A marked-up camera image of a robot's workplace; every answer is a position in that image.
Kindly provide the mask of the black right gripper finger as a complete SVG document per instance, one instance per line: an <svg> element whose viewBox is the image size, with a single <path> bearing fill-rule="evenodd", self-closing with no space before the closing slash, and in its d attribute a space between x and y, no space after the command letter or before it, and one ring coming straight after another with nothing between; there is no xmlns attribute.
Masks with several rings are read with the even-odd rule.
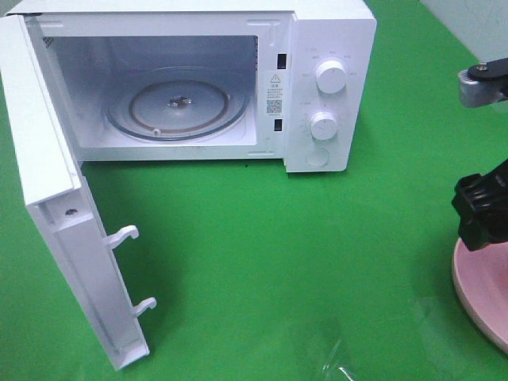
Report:
<svg viewBox="0 0 508 381"><path fill-rule="evenodd" d="M460 216L458 233L468 250L507 241L507 193L489 193L486 175L460 179L452 206Z"/></svg>

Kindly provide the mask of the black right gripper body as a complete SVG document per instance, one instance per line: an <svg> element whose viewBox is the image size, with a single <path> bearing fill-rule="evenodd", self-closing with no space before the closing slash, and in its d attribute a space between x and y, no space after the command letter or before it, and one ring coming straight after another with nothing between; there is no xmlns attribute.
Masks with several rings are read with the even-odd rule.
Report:
<svg viewBox="0 0 508 381"><path fill-rule="evenodd" d="M487 189L492 194L506 194L508 184L508 160L504 160L487 175Z"/></svg>

